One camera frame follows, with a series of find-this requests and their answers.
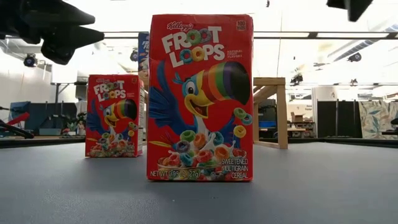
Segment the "floral curtain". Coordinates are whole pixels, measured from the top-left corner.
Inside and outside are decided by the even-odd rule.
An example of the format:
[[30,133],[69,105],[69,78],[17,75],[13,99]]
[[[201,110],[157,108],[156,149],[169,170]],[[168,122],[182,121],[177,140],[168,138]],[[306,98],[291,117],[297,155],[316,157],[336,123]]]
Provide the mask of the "floral curtain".
[[395,129],[391,121],[398,118],[398,103],[360,101],[359,113],[364,139],[398,139],[398,136],[381,134],[382,131]]

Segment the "ceiling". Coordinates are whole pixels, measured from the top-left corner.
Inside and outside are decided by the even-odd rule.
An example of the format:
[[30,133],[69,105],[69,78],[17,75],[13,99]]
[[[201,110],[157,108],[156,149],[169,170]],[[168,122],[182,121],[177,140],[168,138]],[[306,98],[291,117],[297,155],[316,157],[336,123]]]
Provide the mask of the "ceiling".
[[[201,0],[200,4],[186,0],[68,0],[66,1],[96,17],[96,23],[87,27],[103,32],[149,31],[153,14],[250,14],[255,31],[382,31],[398,23],[398,1],[374,0],[360,20],[348,22],[346,11],[331,9],[327,0],[245,0],[244,4],[232,4],[230,0]],[[21,40],[3,41],[11,52],[29,53],[38,46],[27,45]],[[254,41],[253,76],[286,77],[302,69],[304,82],[337,83],[357,78],[359,82],[398,81],[393,71],[398,68],[398,41],[383,40],[361,50],[363,59],[357,63],[346,60],[314,67],[314,63],[333,61],[328,55],[339,55],[358,44],[350,40],[259,40]],[[137,39],[106,39],[95,46],[85,47],[76,53],[74,61],[79,64],[82,75],[98,70],[121,72],[137,70],[137,63],[130,61],[130,53],[137,47]]]

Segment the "cardboard box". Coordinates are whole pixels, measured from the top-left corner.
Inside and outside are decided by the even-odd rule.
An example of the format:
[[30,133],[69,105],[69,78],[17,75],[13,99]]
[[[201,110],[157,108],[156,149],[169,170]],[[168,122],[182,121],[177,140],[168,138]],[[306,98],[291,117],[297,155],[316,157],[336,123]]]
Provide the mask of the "cardboard box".
[[291,112],[291,115],[292,115],[292,122],[303,122],[304,121],[303,114],[295,115],[294,112]]
[[248,15],[156,15],[150,29],[147,178],[253,177]]
[[144,84],[137,75],[90,75],[86,122],[87,157],[142,154]]

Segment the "white ceiling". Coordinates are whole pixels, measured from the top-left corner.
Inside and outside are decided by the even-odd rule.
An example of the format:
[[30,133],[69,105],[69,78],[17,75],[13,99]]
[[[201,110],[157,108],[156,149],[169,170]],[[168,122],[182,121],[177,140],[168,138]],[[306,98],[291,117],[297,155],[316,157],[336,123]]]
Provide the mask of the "white ceiling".
[[[68,0],[66,1],[96,17],[96,23],[87,27],[103,32],[109,31],[149,31],[153,14],[250,14],[256,31],[382,31],[383,28],[398,22],[397,0],[374,0],[365,14],[356,23],[348,22],[347,12],[326,6],[327,0],[271,0],[266,8],[266,0]],[[328,54],[350,43],[348,40],[255,40],[253,75],[255,77],[287,77],[292,71],[306,65],[303,73],[305,82],[348,82],[351,77],[360,80],[398,82],[393,70],[395,60],[386,56],[389,49],[398,46],[394,40],[378,42],[362,51],[363,60],[349,63],[342,60],[333,65],[325,65],[322,71],[314,71],[315,62],[328,62]],[[108,58],[119,62],[131,70],[136,70],[137,63],[129,60],[130,53],[137,47],[136,39],[104,40],[108,49]],[[392,63],[385,68],[382,62]],[[93,62],[98,70],[103,63]]]

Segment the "pipe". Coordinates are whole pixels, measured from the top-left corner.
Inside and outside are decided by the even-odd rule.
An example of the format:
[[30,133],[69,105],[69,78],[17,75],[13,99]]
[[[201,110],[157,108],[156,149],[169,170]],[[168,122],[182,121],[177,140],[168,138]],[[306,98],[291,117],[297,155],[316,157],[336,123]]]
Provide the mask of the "pipe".
[[[397,32],[398,31],[398,24],[394,24],[390,27],[388,27],[387,29],[384,29],[383,32],[386,33],[386,35],[390,32]],[[355,47],[349,49],[348,51],[346,51],[345,53],[341,54],[339,57],[337,57],[333,62],[337,62],[338,60],[341,60],[345,57],[348,57],[350,55],[355,54],[356,52],[359,52],[360,50],[369,47],[370,45],[376,43],[379,40],[364,40],[362,42],[360,42],[358,45],[356,45]]]

